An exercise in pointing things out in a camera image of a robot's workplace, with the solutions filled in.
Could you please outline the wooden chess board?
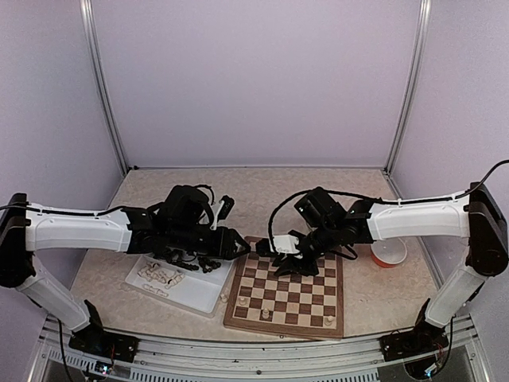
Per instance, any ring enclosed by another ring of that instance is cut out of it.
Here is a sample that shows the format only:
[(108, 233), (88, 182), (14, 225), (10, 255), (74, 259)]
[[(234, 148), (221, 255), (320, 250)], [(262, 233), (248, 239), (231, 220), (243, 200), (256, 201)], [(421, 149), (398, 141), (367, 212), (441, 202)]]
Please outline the wooden chess board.
[[(304, 339), (344, 336), (343, 263), (327, 254), (317, 260), (318, 275), (276, 277), (272, 259), (251, 252), (238, 259), (223, 318), (229, 329)], [(239, 297), (249, 298), (248, 306)], [(272, 318), (264, 320), (262, 310)], [(324, 318), (335, 321), (326, 326)]]

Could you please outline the white plastic divided tray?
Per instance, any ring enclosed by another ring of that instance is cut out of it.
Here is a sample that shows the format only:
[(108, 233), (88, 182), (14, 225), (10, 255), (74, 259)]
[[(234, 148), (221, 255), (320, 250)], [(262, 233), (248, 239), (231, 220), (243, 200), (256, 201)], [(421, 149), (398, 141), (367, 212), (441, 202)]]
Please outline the white plastic divided tray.
[[(169, 290), (168, 298), (151, 294), (142, 289), (144, 280), (137, 276), (137, 272), (147, 263), (157, 263), (170, 274), (173, 271), (179, 271), (185, 275), (185, 278)], [(216, 313), (220, 295), (224, 292), (227, 281), (235, 268), (235, 263), (232, 261), (221, 260), (220, 263), (222, 264), (221, 268), (205, 274), (202, 271), (188, 271), (148, 255), (142, 255), (131, 268), (125, 278), (125, 283), (137, 292), (148, 295), (159, 302), (211, 318)]]

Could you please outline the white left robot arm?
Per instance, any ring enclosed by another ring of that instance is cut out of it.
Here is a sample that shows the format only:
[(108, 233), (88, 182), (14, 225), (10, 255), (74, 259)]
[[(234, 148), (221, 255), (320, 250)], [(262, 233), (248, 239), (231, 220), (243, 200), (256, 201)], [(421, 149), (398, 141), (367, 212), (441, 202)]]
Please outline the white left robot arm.
[(234, 200), (214, 203), (199, 186), (177, 185), (148, 208), (119, 206), (104, 211), (55, 208), (30, 203), (16, 193), (1, 208), (1, 285), (23, 293), (70, 329), (70, 346), (102, 357), (134, 355), (138, 340), (107, 332), (88, 300), (79, 300), (36, 259), (39, 250), (103, 249), (165, 258), (186, 251), (201, 258), (234, 260), (250, 245), (227, 218)]

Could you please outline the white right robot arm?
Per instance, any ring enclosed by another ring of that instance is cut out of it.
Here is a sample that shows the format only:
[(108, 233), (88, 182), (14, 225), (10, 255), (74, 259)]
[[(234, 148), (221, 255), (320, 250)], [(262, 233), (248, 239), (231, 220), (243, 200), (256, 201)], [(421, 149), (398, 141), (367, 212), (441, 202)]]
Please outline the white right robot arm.
[(488, 189), (473, 182), (464, 192), (427, 199), (385, 201), (355, 195), (345, 209), (336, 192), (316, 187), (295, 193), (294, 208), (312, 231), (268, 234), (277, 275), (317, 274), (317, 260), (341, 247), (414, 236), (468, 239), (462, 262), (428, 299), (412, 329), (380, 338), (385, 361), (415, 357), (451, 345), (445, 328), (485, 282), (508, 266), (507, 221)]

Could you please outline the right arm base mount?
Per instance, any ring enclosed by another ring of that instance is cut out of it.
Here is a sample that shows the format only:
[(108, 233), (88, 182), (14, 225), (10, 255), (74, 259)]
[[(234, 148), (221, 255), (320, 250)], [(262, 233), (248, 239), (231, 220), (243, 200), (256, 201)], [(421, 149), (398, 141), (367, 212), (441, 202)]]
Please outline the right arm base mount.
[(417, 329), (382, 336), (379, 344), (386, 362), (415, 357), (446, 348), (449, 340), (444, 329)]

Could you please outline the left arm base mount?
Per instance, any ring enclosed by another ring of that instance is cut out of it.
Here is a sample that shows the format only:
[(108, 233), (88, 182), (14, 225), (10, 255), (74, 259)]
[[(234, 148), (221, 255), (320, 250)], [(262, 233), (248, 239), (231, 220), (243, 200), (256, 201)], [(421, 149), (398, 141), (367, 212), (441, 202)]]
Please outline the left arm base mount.
[(111, 361), (132, 363), (138, 349), (139, 339), (134, 336), (113, 333), (92, 325), (72, 333), (69, 347)]

